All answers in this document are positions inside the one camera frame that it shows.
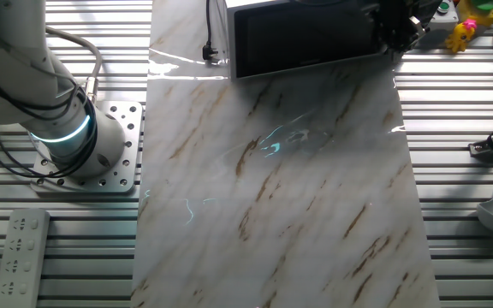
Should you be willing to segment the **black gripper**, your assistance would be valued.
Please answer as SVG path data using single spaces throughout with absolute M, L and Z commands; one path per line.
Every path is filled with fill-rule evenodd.
M 414 0 L 377 0 L 376 20 L 381 40 L 388 48 L 406 52 L 412 49 L 416 30 L 410 21 L 416 9 Z

